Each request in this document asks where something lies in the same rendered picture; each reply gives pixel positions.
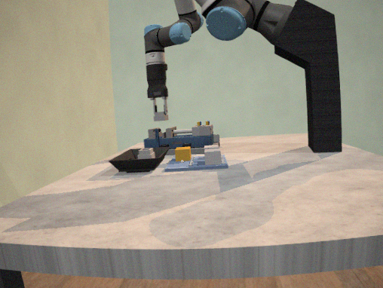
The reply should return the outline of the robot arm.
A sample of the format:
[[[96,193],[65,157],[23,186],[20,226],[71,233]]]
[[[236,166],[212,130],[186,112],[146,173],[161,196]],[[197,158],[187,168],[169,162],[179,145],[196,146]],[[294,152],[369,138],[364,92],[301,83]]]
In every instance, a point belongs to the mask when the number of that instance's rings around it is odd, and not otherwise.
[[[152,24],[144,28],[146,54],[190,40],[206,19],[209,33],[222,41],[239,37],[249,27],[275,44],[293,7],[267,0],[174,0],[178,21],[163,28]],[[195,1],[201,6],[197,12]]]

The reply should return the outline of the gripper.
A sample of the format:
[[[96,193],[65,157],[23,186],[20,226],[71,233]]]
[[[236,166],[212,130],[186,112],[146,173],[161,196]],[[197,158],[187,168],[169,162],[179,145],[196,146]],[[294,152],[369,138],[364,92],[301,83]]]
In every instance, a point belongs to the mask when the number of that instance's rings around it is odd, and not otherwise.
[[[163,64],[164,63],[164,64]],[[157,112],[156,98],[162,97],[164,100],[164,114],[167,112],[168,89],[166,86],[167,64],[165,63],[164,52],[151,52],[146,54],[146,74],[148,82],[148,98],[153,100],[154,114]],[[165,65],[166,64],[166,65]]]

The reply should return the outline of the orange block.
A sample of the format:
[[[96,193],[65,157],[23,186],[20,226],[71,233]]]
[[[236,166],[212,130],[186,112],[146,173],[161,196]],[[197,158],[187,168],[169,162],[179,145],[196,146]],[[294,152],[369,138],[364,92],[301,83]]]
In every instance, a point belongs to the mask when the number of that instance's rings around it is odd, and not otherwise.
[[[191,146],[177,147],[175,149],[176,161],[190,161],[191,160]]]

